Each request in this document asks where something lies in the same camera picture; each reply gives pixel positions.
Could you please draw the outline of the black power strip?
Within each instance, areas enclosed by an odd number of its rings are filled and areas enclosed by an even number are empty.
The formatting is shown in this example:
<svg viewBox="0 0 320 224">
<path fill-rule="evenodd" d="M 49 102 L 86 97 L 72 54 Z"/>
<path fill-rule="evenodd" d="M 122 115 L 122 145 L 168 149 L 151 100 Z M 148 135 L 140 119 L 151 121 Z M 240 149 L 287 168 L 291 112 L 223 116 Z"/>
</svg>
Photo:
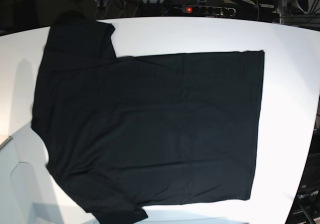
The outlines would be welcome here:
<svg viewBox="0 0 320 224">
<path fill-rule="evenodd" d="M 206 5 L 186 5 L 183 7 L 175 7 L 175 10 L 187 16 L 209 16 L 233 18 L 236 15 L 236 9 L 233 7 L 223 6 L 206 6 Z"/>
</svg>

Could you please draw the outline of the black T-shirt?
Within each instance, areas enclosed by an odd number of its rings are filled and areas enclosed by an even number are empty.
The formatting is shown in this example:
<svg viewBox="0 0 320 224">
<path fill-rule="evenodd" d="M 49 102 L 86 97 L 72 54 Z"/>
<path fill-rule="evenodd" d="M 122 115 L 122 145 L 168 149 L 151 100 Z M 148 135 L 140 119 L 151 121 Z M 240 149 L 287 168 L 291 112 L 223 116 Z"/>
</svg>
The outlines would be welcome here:
<svg viewBox="0 0 320 224">
<path fill-rule="evenodd" d="M 49 30 L 31 128 L 47 170 L 101 224 L 145 206 L 246 201 L 256 169 L 263 51 L 118 58 L 111 24 Z"/>
</svg>

